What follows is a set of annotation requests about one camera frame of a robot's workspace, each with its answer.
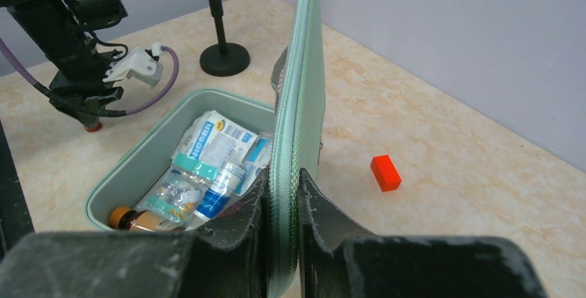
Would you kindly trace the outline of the translucent box lid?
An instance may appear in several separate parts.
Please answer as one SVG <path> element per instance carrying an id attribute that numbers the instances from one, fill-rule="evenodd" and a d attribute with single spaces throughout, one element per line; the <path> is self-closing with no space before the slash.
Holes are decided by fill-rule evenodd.
<path id="1" fill-rule="evenodd" d="M 275 127 L 268 172 L 268 297 L 290 287 L 298 259 L 300 170 L 317 172 L 325 115 L 325 66 L 320 0 L 297 0 L 290 42 L 278 61 Z"/>

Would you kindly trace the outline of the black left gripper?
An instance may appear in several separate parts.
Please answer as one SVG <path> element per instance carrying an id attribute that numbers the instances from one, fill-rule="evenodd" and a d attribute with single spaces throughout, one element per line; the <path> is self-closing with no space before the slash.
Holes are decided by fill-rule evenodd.
<path id="1" fill-rule="evenodd" d="M 100 77 L 105 71 L 98 72 L 97 77 L 84 81 L 70 81 L 59 71 L 49 85 L 49 89 L 58 96 L 79 105 L 93 109 L 105 109 L 107 105 L 122 98 L 124 90 L 112 82 L 103 83 Z M 70 109 L 54 100 L 49 103 L 59 112 L 76 119 L 80 124 L 101 124 L 100 116 L 89 115 Z"/>

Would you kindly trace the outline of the white blue small bottle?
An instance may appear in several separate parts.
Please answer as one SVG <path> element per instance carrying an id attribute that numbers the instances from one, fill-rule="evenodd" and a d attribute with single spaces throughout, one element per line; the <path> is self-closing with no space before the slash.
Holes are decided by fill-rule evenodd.
<path id="1" fill-rule="evenodd" d="M 245 171 L 240 165 L 226 162 L 205 192 L 194 215 L 208 221 L 218 215 L 231 198 L 232 192 L 243 182 Z"/>

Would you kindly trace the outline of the brown medicine bottle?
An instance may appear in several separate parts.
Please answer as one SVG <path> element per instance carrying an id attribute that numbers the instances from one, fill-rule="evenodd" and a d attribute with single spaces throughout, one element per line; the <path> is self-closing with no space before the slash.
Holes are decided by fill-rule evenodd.
<path id="1" fill-rule="evenodd" d="M 114 230 L 141 232 L 171 232 L 185 229 L 179 223 L 164 220 L 148 210 L 137 211 L 127 206 L 119 206 L 111 212 L 108 226 Z"/>

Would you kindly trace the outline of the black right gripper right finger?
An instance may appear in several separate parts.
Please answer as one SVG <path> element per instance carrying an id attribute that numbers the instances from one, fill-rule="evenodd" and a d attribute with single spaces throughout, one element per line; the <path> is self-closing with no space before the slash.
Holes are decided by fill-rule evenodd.
<path id="1" fill-rule="evenodd" d="M 380 236 L 325 197 L 307 170 L 298 186 L 304 297 L 545 297 L 528 256 L 496 236 Z"/>

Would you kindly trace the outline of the clear teal zip bag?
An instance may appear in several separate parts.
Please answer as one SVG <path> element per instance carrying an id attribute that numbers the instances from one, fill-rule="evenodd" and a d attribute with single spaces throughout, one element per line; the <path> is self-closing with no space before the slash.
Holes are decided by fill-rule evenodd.
<path id="1" fill-rule="evenodd" d="M 188 224 L 218 173 L 218 167 L 177 153 L 135 208 L 153 212 L 166 221 Z"/>

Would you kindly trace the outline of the green plastic medicine box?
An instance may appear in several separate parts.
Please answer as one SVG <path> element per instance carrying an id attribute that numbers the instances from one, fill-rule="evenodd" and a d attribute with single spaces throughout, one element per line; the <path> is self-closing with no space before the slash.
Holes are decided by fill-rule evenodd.
<path id="1" fill-rule="evenodd" d="M 110 231 L 108 218 L 118 206 L 134 206 L 161 177 L 184 132 L 207 111 L 216 110 L 253 132 L 274 130 L 274 107 L 221 89 L 198 89 L 179 103 L 130 149 L 96 184 L 85 205 L 87 220 Z"/>

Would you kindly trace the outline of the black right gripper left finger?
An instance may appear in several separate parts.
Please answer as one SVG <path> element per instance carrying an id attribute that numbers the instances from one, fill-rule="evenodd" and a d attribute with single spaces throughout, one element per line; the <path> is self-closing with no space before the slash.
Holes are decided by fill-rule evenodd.
<path id="1" fill-rule="evenodd" d="M 268 172 L 192 231 L 29 234 L 1 262 L 2 297 L 266 297 Z"/>

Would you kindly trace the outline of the blue cotton ball bag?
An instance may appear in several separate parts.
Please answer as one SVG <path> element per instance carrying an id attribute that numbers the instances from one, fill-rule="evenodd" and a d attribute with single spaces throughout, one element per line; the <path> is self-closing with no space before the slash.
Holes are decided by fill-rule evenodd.
<path id="1" fill-rule="evenodd" d="M 268 166 L 271 154 L 270 134 L 255 133 L 213 110 L 196 118 L 184 132 L 173 154 L 173 164 L 186 171 L 192 171 L 196 162 L 214 169 L 227 163 L 238 165 L 245 176 L 232 194 L 242 196 Z"/>

